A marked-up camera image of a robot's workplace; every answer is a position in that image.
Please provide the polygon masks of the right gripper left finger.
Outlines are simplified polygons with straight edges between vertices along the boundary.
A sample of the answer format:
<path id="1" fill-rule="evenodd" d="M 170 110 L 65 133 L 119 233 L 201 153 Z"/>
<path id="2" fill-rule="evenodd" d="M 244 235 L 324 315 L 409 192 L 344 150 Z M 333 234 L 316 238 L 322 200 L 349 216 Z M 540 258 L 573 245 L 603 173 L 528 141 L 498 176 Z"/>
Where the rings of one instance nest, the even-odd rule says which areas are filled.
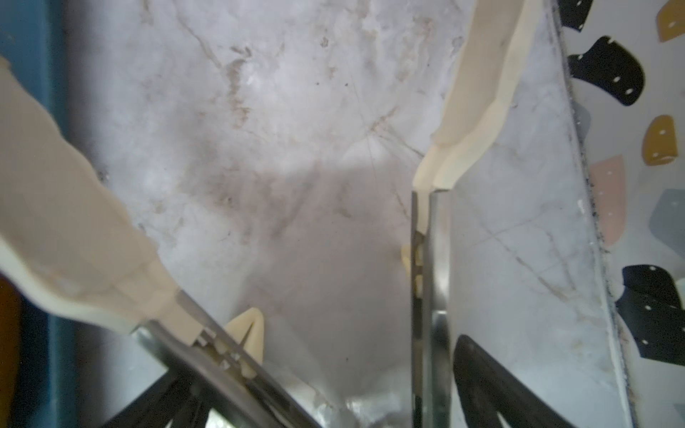
<path id="1" fill-rule="evenodd" d="M 209 415 L 192 380 L 170 370 L 103 427 L 205 427 Z"/>

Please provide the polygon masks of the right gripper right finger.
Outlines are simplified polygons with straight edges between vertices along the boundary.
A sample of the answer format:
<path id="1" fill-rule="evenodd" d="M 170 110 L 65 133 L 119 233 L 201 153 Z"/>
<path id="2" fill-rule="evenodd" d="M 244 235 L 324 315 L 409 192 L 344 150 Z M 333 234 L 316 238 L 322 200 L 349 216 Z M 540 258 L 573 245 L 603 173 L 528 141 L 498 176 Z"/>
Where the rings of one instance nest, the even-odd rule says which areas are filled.
<path id="1" fill-rule="evenodd" d="M 456 342 L 453 374 L 469 427 L 572 425 L 467 335 Z"/>

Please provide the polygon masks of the cream tongs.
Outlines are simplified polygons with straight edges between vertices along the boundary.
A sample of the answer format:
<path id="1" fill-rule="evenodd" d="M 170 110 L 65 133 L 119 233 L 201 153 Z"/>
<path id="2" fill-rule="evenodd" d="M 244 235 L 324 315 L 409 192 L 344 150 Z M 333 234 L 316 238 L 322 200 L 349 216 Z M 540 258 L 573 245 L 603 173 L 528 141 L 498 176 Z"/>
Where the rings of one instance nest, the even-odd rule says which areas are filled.
<path id="1" fill-rule="evenodd" d="M 530 52 L 538 1 L 479 1 L 442 121 L 412 183 L 412 417 L 451 423 L 450 193 L 504 126 Z M 248 310 L 221 327 L 171 278 L 117 197 L 52 116 L 1 63 L 1 271 L 42 310 L 129 333 L 189 377 L 235 427 L 316 421 L 263 368 L 263 321 Z"/>

